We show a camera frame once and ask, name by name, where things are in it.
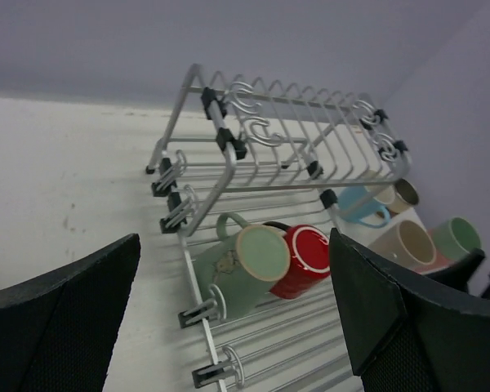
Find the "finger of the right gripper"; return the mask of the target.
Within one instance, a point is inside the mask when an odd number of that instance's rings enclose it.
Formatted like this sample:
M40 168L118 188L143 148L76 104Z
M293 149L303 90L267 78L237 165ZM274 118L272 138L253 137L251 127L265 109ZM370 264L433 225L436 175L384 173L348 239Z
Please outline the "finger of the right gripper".
M468 292L468 282L485 258L485 252L480 248L475 248L447 268L429 272L425 276L460 292Z

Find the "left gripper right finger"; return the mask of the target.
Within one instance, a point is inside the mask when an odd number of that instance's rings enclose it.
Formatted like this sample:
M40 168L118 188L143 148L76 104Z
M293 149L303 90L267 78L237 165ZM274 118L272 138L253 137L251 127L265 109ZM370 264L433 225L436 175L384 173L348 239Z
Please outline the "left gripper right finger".
M490 300L330 232L332 286L366 391L490 391Z

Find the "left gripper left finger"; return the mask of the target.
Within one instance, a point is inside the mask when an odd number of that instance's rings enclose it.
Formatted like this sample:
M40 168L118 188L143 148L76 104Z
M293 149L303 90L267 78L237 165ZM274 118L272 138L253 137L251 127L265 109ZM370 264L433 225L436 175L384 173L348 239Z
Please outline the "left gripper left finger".
M139 260L129 234L0 290L0 391L101 391Z

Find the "pink tumbler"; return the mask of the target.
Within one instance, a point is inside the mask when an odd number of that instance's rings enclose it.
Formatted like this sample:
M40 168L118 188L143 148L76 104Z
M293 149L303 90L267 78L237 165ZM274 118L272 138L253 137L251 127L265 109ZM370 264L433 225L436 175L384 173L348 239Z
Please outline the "pink tumbler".
M453 260L448 259L441 252L436 253L434 261L428 265L419 265L412 270L418 274L430 274L439 270L446 269L454 263Z

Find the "light green tumbler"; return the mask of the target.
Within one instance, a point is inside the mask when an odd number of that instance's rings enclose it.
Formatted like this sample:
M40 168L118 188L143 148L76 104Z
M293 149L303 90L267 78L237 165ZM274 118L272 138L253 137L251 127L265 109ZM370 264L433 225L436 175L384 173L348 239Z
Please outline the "light green tumbler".
M438 252L450 261L458 261L482 247L477 229L465 218L455 216L430 230Z

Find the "beige tumbler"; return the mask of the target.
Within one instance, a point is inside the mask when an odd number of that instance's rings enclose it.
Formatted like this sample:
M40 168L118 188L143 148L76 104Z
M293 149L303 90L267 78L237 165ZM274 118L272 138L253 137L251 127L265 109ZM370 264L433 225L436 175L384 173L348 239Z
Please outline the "beige tumbler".
M402 220L376 238L368 248L408 269L431 265L436 249L428 233L412 220Z

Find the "cream and brown cup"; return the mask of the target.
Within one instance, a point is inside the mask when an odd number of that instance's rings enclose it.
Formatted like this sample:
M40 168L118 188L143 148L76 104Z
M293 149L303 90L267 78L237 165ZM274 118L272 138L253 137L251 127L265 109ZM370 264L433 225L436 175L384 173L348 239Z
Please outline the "cream and brown cup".
M395 199L387 207L392 216L405 212L407 209L415 207L420 202L420 196L419 193L417 193L417 189L411 182L404 178L397 180L393 184L393 191Z

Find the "red mug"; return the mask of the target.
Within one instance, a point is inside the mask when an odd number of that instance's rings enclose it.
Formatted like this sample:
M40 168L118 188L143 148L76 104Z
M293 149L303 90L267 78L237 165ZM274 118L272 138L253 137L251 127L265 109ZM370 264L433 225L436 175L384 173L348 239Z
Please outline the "red mug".
M296 299L329 277L329 239L312 225L286 225L267 221L264 225L280 229L290 251L286 274L269 290L284 300Z

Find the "light blue mug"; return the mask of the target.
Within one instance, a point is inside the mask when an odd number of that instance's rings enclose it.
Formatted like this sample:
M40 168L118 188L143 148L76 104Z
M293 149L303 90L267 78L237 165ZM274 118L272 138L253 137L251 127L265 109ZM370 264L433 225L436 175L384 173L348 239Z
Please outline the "light blue mug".
M341 211L348 210L360 199L369 195L379 185L359 185L345 188L338 196L338 207ZM344 221L360 224L371 229L380 229L390 223L390 212L388 206L395 201L395 192L392 187L385 187L379 194L372 195L367 201L356 207L352 212L343 217ZM379 224L371 224L363 219L380 212L383 221Z

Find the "sage green mug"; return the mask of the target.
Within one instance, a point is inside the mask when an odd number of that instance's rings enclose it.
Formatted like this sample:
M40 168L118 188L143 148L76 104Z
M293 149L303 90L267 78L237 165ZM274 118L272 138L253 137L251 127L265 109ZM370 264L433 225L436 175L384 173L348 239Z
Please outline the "sage green mug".
M291 254L276 229L234 212L218 216L216 236L217 244L194 259L198 288L205 301L216 300L223 319L240 319L286 275Z

